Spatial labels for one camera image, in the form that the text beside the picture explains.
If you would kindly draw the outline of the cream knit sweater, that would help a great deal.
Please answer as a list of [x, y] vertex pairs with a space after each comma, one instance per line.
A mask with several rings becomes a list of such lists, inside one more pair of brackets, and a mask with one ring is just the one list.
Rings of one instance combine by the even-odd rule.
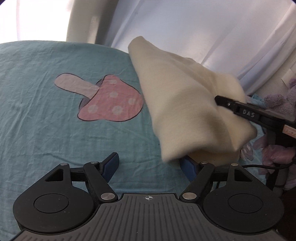
[[164, 162], [184, 156], [215, 166], [238, 161], [240, 150], [257, 136], [257, 130], [215, 102], [218, 95], [246, 102], [234, 76], [161, 50], [143, 37], [131, 41], [128, 53]]

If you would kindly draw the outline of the purple plush toy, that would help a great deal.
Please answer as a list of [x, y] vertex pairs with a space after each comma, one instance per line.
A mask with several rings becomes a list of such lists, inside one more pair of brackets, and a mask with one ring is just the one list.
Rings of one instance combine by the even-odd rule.
[[285, 95], [269, 94], [264, 103], [270, 111], [284, 116], [289, 121], [295, 120], [295, 78], [291, 79]]

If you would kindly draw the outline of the teal mushroom print bedsheet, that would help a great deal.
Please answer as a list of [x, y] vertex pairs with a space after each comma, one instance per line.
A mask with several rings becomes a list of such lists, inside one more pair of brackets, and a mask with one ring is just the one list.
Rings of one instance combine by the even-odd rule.
[[[63, 73], [93, 84], [114, 75], [144, 100], [127, 121], [79, 119], [82, 96], [54, 83]], [[19, 227], [16, 198], [60, 163], [81, 167], [119, 154], [116, 193], [180, 193], [188, 183], [177, 161], [164, 162], [130, 55], [105, 46], [52, 41], [1, 44], [1, 240]]]

